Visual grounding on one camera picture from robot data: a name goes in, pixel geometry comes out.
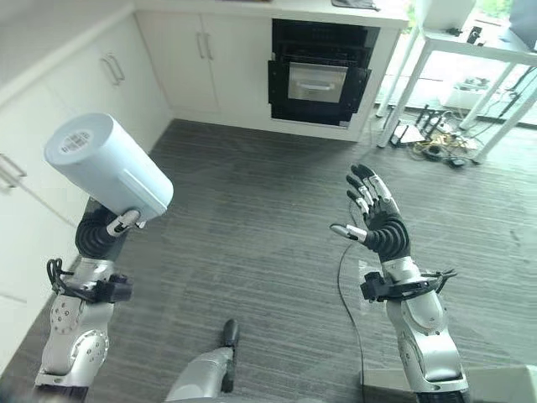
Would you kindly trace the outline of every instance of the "oven door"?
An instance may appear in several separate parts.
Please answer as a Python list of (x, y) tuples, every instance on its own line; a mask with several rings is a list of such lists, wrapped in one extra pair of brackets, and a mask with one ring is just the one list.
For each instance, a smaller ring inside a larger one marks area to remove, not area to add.
[(268, 62), (272, 118), (348, 126), (358, 110), (369, 70), (352, 64)]

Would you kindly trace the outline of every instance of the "white cabinet door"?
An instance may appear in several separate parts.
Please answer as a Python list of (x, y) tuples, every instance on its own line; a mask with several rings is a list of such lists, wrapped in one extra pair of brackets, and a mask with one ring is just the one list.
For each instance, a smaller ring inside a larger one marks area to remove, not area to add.
[(270, 116), (267, 62), (272, 20), (203, 14), (216, 97), (226, 114)]
[(0, 192), (0, 374), (51, 295), (45, 265), (77, 252), (75, 229), (20, 188)]
[(200, 15), (143, 11), (137, 18), (170, 106), (217, 112)]
[(131, 113), (112, 68), (112, 62), (104, 60), (99, 48), (91, 44), (54, 68), (44, 82), (63, 102), (71, 117), (109, 113), (127, 126), (125, 123)]
[[(46, 86), (29, 87), (0, 108), (0, 153), (26, 171), (25, 186), (76, 225), (84, 212), (87, 195), (43, 156), (44, 145), (68, 118), (61, 102)], [(18, 209), (12, 213), (24, 217), (25, 211)]]
[(149, 152), (168, 126), (171, 111), (156, 81), (134, 16), (105, 33), (97, 45), (122, 80), (119, 89), (129, 112), (123, 122), (125, 129)]

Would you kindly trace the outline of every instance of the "black robotic glove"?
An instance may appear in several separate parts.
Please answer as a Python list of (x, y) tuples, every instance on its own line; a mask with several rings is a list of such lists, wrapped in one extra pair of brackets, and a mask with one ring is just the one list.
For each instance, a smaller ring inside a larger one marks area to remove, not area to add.
[(399, 208), (383, 180), (365, 165), (351, 166), (347, 182), (357, 193), (347, 195), (360, 208), (368, 231), (352, 225), (332, 224), (339, 235), (363, 243), (381, 262), (410, 256), (410, 239)]

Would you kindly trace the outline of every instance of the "white cylindrical container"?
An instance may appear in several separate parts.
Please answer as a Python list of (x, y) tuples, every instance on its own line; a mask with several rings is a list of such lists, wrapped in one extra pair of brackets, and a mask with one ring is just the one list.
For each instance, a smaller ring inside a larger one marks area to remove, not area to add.
[(174, 187), (112, 116), (88, 113), (58, 128), (44, 148), (49, 164), (117, 215), (140, 222), (164, 214)]

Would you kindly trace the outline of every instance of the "oven handle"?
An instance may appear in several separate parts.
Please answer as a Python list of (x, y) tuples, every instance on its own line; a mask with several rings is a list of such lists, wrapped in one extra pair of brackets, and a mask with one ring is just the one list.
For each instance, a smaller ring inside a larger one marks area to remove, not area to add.
[(328, 84), (327, 86), (319, 86), (316, 84), (307, 84), (305, 82), (300, 82), (300, 81), (298, 81), (296, 85), (299, 86), (300, 88), (304, 88), (305, 90), (317, 90), (317, 91), (331, 91), (336, 87), (334, 86), (334, 84)]

